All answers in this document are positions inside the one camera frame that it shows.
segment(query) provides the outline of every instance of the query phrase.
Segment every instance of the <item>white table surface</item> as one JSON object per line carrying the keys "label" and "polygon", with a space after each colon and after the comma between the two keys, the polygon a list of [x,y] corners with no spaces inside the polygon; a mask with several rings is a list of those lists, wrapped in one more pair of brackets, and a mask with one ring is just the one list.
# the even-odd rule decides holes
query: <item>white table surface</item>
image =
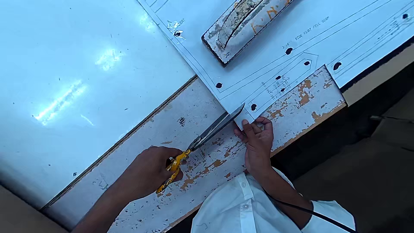
{"label": "white table surface", "polygon": [[0,7],[0,182],[40,208],[194,72],[135,0]]}

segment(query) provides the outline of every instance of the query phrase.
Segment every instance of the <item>chipped white paint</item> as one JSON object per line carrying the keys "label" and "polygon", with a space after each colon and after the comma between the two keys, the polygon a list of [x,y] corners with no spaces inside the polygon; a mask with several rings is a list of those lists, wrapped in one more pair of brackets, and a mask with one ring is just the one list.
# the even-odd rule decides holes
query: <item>chipped white paint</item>
{"label": "chipped white paint", "polygon": [[[277,150],[292,138],[339,109],[343,98],[326,68],[320,68],[273,104],[263,116],[274,123]],[[201,80],[196,79],[118,148],[104,158],[44,213],[72,229],[94,202],[131,163],[151,145],[187,148],[191,141],[224,112]],[[190,154],[182,166],[184,178],[161,195],[130,203],[109,232],[160,232],[197,209],[211,191],[244,170],[245,146],[228,125],[206,145]]]}

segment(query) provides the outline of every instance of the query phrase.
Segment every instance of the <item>person's left hand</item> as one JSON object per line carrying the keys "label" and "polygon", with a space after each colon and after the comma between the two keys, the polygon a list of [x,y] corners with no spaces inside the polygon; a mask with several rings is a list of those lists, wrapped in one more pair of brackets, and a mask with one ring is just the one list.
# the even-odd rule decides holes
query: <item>person's left hand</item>
{"label": "person's left hand", "polygon": [[[142,151],[108,191],[125,203],[150,195],[174,173],[166,170],[166,165],[171,163],[169,158],[181,153],[179,149],[164,146]],[[182,178],[180,171],[174,181]]]}

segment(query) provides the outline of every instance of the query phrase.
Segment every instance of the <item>finger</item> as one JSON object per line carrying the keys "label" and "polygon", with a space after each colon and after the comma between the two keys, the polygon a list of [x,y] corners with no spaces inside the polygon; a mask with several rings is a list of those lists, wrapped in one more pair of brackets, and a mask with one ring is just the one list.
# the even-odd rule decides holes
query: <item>finger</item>
{"label": "finger", "polygon": [[247,137],[239,129],[234,129],[234,134],[236,136],[238,136],[241,139],[242,142],[244,142],[244,143],[248,142]]}
{"label": "finger", "polygon": [[271,131],[273,131],[272,121],[270,121],[266,117],[262,117],[261,116],[261,117],[257,118],[255,120],[255,122],[264,124],[265,125],[265,130],[271,130]]}
{"label": "finger", "polygon": [[180,170],[178,172],[178,175],[176,176],[176,178],[173,180],[173,182],[181,180],[183,178],[183,176],[184,176],[184,173]]}
{"label": "finger", "polygon": [[255,132],[255,133],[261,133],[261,132],[262,132],[262,129],[261,129],[261,128],[259,128],[259,126],[258,126],[258,125],[256,125],[255,123],[251,123],[250,125],[251,125],[251,126],[252,126],[252,128],[253,128],[253,132]]}
{"label": "finger", "polygon": [[[181,169],[180,168],[178,168],[179,169],[179,171],[178,171],[178,174],[177,174],[177,176],[173,179],[173,182],[174,181],[179,181],[179,180],[181,180],[182,178],[183,178],[183,172],[181,171]],[[165,176],[165,180],[168,180],[168,179],[170,179],[173,175],[174,175],[174,171],[167,171],[167,170],[165,170],[164,172],[163,172],[163,175]]]}
{"label": "finger", "polygon": [[245,119],[241,122],[243,124],[244,133],[247,135],[248,139],[253,139],[256,137],[255,132],[253,131],[253,127],[249,122]]}
{"label": "finger", "polygon": [[177,149],[177,148],[170,148],[170,147],[165,147],[165,146],[160,146],[158,147],[158,150],[160,150],[161,155],[165,158],[168,159],[170,157],[177,157],[178,155],[182,154],[182,150]]}

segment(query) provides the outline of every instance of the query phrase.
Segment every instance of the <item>white paper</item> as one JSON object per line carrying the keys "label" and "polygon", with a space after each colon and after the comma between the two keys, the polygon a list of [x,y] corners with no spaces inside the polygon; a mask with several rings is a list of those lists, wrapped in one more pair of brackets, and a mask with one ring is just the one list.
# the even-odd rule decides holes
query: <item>white paper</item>
{"label": "white paper", "polygon": [[414,34],[414,0],[296,0],[223,68],[201,36],[233,0],[138,1],[228,112],[246,103],[238,124],[325,64],[344,86]]}

